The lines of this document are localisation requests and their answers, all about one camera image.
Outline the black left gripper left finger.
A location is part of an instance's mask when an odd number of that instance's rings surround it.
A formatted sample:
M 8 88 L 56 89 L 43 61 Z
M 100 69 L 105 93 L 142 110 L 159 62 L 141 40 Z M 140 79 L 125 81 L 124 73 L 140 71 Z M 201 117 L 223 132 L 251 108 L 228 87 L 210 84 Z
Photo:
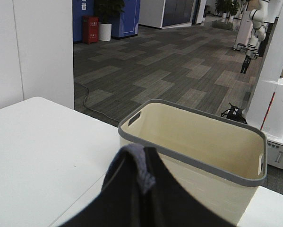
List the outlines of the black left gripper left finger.
M 123 155 L 100 194 L 62 227 L 145 227 L 144 198 L 133 158 Z

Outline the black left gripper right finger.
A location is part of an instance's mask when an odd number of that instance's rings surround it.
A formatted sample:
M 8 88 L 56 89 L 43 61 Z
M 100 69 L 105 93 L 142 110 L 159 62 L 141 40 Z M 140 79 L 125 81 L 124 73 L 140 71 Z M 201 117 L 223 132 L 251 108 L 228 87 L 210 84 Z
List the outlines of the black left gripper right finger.
M 167 169 L 155 148 L 144 148 L 155 184 L 145 195 L 142 227 L 232 227 L 191 196 Z

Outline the black background gripper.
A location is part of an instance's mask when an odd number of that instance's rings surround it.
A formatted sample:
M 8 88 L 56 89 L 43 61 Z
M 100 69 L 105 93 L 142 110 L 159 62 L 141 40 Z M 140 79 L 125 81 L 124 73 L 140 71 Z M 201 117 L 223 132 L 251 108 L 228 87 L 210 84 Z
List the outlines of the black background gripper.
M 241 71 L 240 71 L 242 74 L 246 74 L 247 69 L 248 69 L 248 67 L 249 67 L 249 65 L 250 65 L 250 62 L 251 62 L 251 57 L 248 56 L 248 55 L 246 55 L 246 57 L 245 57 L 245 59 L 244 59 L 244 62 L 243 62 L 243 64 L 242 64 Z

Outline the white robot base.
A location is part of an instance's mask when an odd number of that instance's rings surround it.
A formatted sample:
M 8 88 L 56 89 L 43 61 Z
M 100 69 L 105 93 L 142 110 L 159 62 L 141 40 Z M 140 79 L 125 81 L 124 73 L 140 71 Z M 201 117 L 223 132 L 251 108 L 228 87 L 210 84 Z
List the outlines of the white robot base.
M 260 129 L 267 139 L 267 162 L 283 170 L 283 0 L 272 0 L 268 15 L 274 25 L 268 38 L 258 80 L 252 92 L 247 122 Z

